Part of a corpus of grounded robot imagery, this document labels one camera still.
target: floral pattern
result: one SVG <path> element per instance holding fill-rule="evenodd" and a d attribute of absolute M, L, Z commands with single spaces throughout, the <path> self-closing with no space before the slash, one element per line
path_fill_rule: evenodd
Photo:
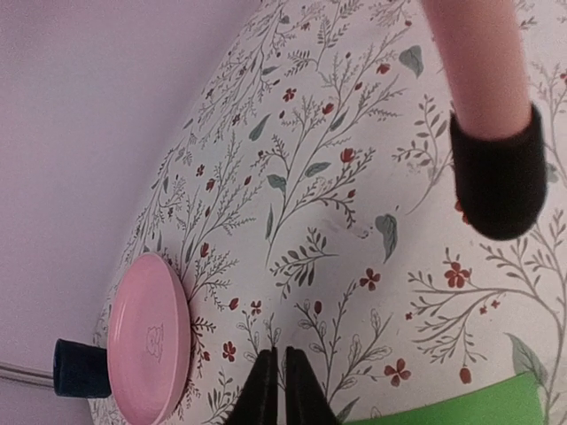
<path fill-rule="evenodd" d="M 97 323 L 105 346 L 139 254 L 179 274 L 192 365 L 168 424 L 222 424 L 258 353 L 289 344 L 342 421 L 531 372 L 546 424 L 567 424 L 567 3 L 515 3 L 549 193 L 507 243 L 454 197 L 451 99 L 417 1 L 262 3 L 166 143 Z M 90 405 L 124 423 L 112 397 Z"/>

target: flower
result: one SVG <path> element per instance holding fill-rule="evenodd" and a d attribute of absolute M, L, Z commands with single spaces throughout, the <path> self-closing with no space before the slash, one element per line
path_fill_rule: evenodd
<path fill-rule="evenodd" d="M 459 377 L 462 383 L 472 383 L 472 376 L 470 375 L 470 370 L 468 367 L 463 367 L 459 372 Z"/>
<path fill-rule="evenodd" d="M 201 245 L 201 258 L 203 259 L 207 255 L 209 255 L 209 244 L 205 242 Z"/>
<path fill-rule="evenodd" d="M 392 386 L 399 387 L 401 379 L 407 381 L 411 376 L 411 372 L 406 370 L 406 361 L 404 359 L 398 359 L 395 369 L 392 366 L 386 366 L 384 368 L 384 375 L 391 376 L 392 380 L 390 383 Z"/>
<path fill-rule="evenodd" d="M 222 345 L 222 358 L 228 359 L 230 363 L 235 360 L 234 355 L 237 353 L 237 348 L 232 344 L 232 341 L 228 341 Z"/>
<path fill-rule="evenodd" d="M 445 277 L 448 279 L 449 288 L 462 288 L 465 280 L 470 278 L 470 270 L 461 270 L 461 265 L 457 262 L 451 263 L 451 270 L 447 270 Z"/>
<path fill-rule="evenodd" d="M 366 277 L 361 278 L 360 284 L 362 287 L 365 287 L 366 284 L 368 284 L 369 290 L 375 290 L 376 284 L 380 282 L 381 277 L 380 273 L 375 274 L 374 270 L 369 267 L 366 269 Z"/>
<path fill-rule="evenodd" d="M 322 114 L 327 115 L 327 114 L 333 112 L 333 109 L 335 109 L 335 105 L 328 103 L 322 108 Z"/>
<path fill-rule="evenodd" d="M 458 211 L 459 213 L 462 213 L 462 222 L 464 224 L 470 224 L 469 223 L 469 219 L 467 219 L 467 216 L 464 214 L 464 212 L 462 212 L 462 207 L 461 207 L 461 201 L 459 201 L 457 199 L 457 203 L 454 205 L 454 208 L 456 211 Z"/>
<path fill-rule="evenodd" d="M 297 92 L 297 89 L 287 89 L 285 90 L 285 94 L 283 95 L 283 100 L 285 102 L 289 102 L 290 100 L 292 100 L 295 97 L 295 93 Z"/>
<path fill-rule="evenodd" d="M 382 64 L 377 68 L 376 73 L 380 73 L 384 75 L 385 73 L 390 71 L 390 68 L 391 68 L 390 64 Z"/>
<path fill-rule="evenodd" d="M 234 312 L 238 308 L 238 298 L 232 298 L 229 302 L 229 309 Z"/>
<path fill-rule="evenodd" d="M 261 311 L 261 307 L 262 307 L 262 302 L 261 301 L 252 301 L 252 316 L 255 316 L 256 314 L 260 314 L 262 313 Z"/>
<path fill-rule="evenodd" d="M 209 179 L 209 181 L 206 183 L 206 191 L 210 192 L 211 190 L 213 190 L 214 187 L 214 179 Z"/>
<path fill-rule="evenodd" d="M 343 161 L 345 164 L 350 164 L 354 161 L 354 149 L 353 148 L 345 148 L 344 151 L 340 152 L 340 160 Z"/>

